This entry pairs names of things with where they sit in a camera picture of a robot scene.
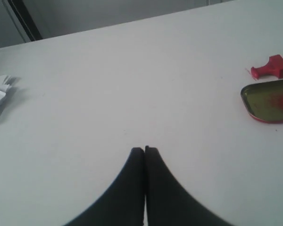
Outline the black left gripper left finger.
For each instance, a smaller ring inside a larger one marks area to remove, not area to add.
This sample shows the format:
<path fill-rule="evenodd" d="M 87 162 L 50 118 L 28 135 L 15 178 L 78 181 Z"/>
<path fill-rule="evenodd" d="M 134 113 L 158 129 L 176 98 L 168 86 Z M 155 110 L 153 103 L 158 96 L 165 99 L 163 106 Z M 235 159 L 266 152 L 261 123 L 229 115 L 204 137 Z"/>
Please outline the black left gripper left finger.
<path fill-rule="evenodd" d="M 144 151 L 133 148 L 109 188 L 68 226 L 142 226 L 145 207 Z"/>

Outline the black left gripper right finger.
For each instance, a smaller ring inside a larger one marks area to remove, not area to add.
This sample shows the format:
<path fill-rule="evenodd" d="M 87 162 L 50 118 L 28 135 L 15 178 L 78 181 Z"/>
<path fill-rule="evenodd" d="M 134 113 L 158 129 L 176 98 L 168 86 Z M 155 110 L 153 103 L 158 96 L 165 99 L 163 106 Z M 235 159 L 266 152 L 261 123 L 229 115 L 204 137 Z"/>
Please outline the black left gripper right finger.
<path fill-rule="evenodd" d="M 227 226 L 194 199 L 172 175 L 158 149 L 145 147 L 146 208 L 149 226 Z"/>

